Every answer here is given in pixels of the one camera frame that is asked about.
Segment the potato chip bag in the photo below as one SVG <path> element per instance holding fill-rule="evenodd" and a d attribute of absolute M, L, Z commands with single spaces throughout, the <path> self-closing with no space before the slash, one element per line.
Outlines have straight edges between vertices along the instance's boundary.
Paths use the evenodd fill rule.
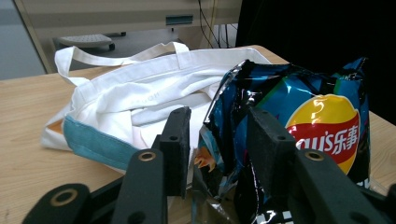
<path fill-rule="evenodd" d="M 247 113 L 251 107 L 275 116 L 295 138 L 298 149 L 329 154 L 354 183 L 369 188 L 365 60 L 348 63 L 334 74 L 315 73 L 292 63 L 248 60 L 230 70 L 220 82 L 200 130 L 192 181 L 194 222 L 241 222 L 233 195 L 240 171 L 248 163 Z M 256 214 L 247 215 L 250 223 L 288 220 L 285 214 L 269 214 L 265 203 Z"/>

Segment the lay's logo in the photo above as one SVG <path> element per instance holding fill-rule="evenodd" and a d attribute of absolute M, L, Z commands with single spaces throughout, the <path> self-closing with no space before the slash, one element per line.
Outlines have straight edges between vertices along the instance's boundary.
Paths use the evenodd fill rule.
<path fill-rule="evenodd" d="M 312 148 L 330 155 L 347 174 L 356 158 L 360 115 L 344 96 L 318 95 L 300 105 L 290 117 L 287 130 L 297 148 Z"/>

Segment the electrical wire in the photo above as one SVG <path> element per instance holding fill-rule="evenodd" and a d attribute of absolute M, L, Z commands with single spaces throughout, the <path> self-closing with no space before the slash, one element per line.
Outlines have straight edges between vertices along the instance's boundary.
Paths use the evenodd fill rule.
<path fill-rule="evenodd" d="M 238 28 L 236 28 L 234 25 L 230 24 L 235 30 L 238 30 Z"/>
<path fill-rule="evenodd" d="M 219 29 L 218 29 L 218 37 L 219 37 L 219 42 L 218 45 L 221 48 L 221 44 L 220 44 L 220 36 L 221 36 L 221 25 L 219 25 Z"/>
<path fill-rule="evenodd" d="M 219 41 L 216 39 L 216 36 L 215 36 L 215 34 L 213 33 L 213 30 L 212 30 L 212 28 L 210 27 L 209 22 L 207 21 L 204 12 L 202 11 L 201 0 L 198 0 L 198 4 L 199 4 L 199 10 L 200 10 L 199 21 L 200 21 L 200 24 L 201 24 L 201 30 L 202 30 L 202 33 L 204 34 L 204 37 L 205 37 L 207 43 L 210 45 L 211 48 L 213 48 L 213 45 L 210 43 L 209 38 L 208 38 L 208 37 L 206 36 L 206 34 L 205 34 L 204 26 L 202 25 L 202 17 L 204 18 L 207 27 L 209 27 L 210 33 L 211 33 L 212 36 L 215 38 L 216 43 L 219 45 L 219 48 L 221 49 L 221 45 L 220 45 Z"/>
<path fill-rule="evenodd" d="M 221 40 L 227 45 L 227 49 L 232 49 L 232 48 L 234 48 L 234 46 L 231 46 L 231 45 L 229 44 L 229 41 L 228 41 L 228 40 L 224 40 L 224 37 L 223 37 L 223 35 L 222 35 L 222 31 L 221 31 L 221 26 L 219 26 L 219 38 L 221 38 Z"/>

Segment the white wall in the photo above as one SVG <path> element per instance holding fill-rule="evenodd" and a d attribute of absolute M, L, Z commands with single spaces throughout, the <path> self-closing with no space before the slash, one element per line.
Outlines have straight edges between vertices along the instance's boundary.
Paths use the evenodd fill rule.
<path fill-rule="evenodd" d="M 0 0 L 0 79 L 46 74 L 12 0 Z"/>

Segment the black cable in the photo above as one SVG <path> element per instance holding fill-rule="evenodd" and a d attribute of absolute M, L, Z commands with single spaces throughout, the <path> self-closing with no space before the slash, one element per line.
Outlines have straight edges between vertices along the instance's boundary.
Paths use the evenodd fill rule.
<path fill-rule="evenodd" d="M 221 40 L 227 45 L 227 49 L 233 49 L 234 46 L 231 46 L 229 44 L 228 38 L 227 40 L 224 39 L 224 37 L 222 36 L 222 32 L 219 33 L 219 38 L 221 38 Z"/>
<path fill-rule="evenodd" d="M 230 45 L 228 44 L 228 27 L 227 24 L 225 24 L 225 39 L 227 40 L 227 49 L 230 48 Z"/>
<path fill-rule="evenodd" d="M 221 36 L 221 25 L 219 25 L 219 29 L 218 29 L 218 37 L 219 37 L 219 42 L 218 42 L 218 45 L 220 46 L 220 48 L 221 48 L 221 43 L 220 43 L 220 36 Z"/>
<path fill-rule="evenodd" d="M 238 30 L 238 28 L 236 28 L 234 25 L 230 24 L 235 30 Z"/>
<path fill-rule="evenodd" d="M 209 22 L 207 21 L 204 12 L 202 11 L 201 0 L 198 0 L 198 4 L 199 4 L 199 10 L 200 10 L 199 20 L 200 20 L 200 23 L 201 23 L 201 30 L 202 30 L 202 33 L 204 34 L 205 39 L 206 39 L 207 42 L 209 43 L 210 47 L 213 48 L 212 44 L 210 43 L 209 39 L 207 38 L 207 36 L 206 36 L 206 34 L 205 34 L 204 27 L 203 27 L 203 25 L 202 25 L 202 17 L 204 17 L 204 20 L 205 20 L 205 22 L 206 22 L 206 25 L 207 25 L 207 27 L 209 27 L 210 33 L 213 35 L 213 37 L 215 38 L 216 43 L 218 43 L 218 45 L 219 45 L 219 41 L 216 39 L 216 36 L 215 36 L 215 34 L 213 33 L 213 30 L 212 30 L 212 28 L 210 27 Z"/>

